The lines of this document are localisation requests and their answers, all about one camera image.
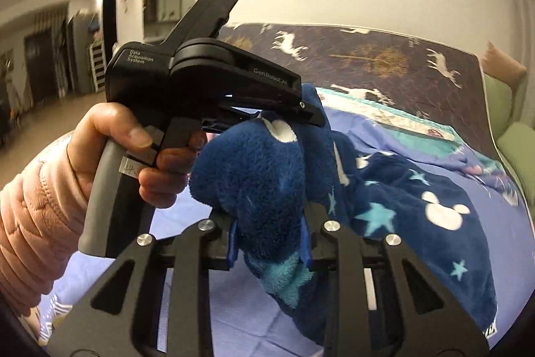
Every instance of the green cushion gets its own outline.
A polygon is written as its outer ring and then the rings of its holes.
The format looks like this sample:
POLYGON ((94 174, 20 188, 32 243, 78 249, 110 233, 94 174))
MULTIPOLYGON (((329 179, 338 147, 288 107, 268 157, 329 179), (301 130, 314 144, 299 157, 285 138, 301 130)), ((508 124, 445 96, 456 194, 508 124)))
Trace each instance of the green cushion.
POLYGON ((513 106, 513 91, 509 85, 485 75, 485 89, 489 106, 489 118, 494 139, 497 140, 507 129, 513 106))
POLYGON ((535 130, 513 123, 497 141, 498 148, 514 168, 528 204, 535 203, 535 130))
POLYGON ((509 171, 509 174, 513 178, 513 180, 515 181, 516 186, 520 189, 520 191, 522 192, 522 195, 524 195, 524 197, 525 197, 524 188, 522 187, 522 184, 520 183, 520 177, 518 177, 518 174, 516 173, 516 171, 513 168, 513 166, 509 163, 509 161, 507 159, 505 159, 504 154, 499 149, 496 149, 496 150, 498 152, 498 155, 499 155, 499 157, 501 159, 502 164, 509 171))

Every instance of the hand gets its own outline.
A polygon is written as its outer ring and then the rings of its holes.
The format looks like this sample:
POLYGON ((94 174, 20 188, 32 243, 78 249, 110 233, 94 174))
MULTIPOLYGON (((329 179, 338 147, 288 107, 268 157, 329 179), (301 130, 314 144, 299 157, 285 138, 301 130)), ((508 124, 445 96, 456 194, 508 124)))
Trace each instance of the hand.
MULTIPOLYGON (((67 146, 74 174, 87 200, 108 137, 131 151, 141 151, 152 144, 150 135, 126 106, 93 106, 78 123, 67 146)), ((141 198, 154 207, 171 207, 188 183, 197 152, 206 143, 206 134, 198 131, 191 136, 189 147, 161 151, 156 159, 157 168, 144 168, 139 174, 141 198)))

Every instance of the beige pillow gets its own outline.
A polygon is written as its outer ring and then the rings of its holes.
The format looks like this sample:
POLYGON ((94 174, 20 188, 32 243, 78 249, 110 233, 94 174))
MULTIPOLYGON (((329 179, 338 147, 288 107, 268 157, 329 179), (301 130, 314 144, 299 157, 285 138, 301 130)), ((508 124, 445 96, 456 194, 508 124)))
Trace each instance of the beige pillow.
POLYGON ((513 91, 516 90, 520 80, 526 73, 525 66, 496 48, 490 41, 487 51, 481 59, 481 66, 486 74, 505 82, 513 91))

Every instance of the pillow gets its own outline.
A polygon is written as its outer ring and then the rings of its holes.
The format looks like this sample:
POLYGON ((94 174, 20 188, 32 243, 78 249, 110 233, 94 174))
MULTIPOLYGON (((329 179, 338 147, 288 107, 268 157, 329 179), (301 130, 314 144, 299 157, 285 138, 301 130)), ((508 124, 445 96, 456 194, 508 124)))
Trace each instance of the pillow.
POLYGON ((512 90, 516 89, 526 73, 525 66, 496 48, 490 41, 481 59, 481 66, 486 74, 505 82, 512 90))
POLYGON ((498 140, 498 148, 515 169, 528 204, 535 204, 535 130, 513 123, 498 140))
POLYGON ((513 92, 506 83, 489 75, 484 76, 492 136, 497 140, 504 134, 509 125, 513 106, 513 92))

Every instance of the curtain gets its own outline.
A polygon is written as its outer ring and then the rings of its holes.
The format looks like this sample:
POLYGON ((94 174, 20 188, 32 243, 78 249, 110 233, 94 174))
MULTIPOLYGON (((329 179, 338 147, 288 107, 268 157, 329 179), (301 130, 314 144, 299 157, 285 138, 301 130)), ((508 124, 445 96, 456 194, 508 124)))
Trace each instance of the curtain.
POLYGON ((535 127, 535 0, 515 0, 517 32, 510 53, 528 72, 518 88, 513 120, 535 127))
POLYGON ((67 17, 68 6, 48 9, 35 15, 35 31, 40 32, 46 29, 52 31, 52 46, 54 51, 54 64, 56 66, 56 81, 58 84, 59 97, 63 98, 68 89, 66 60, 62 54, 62 48, 66 45, 66 35, 63 22, 67 17))

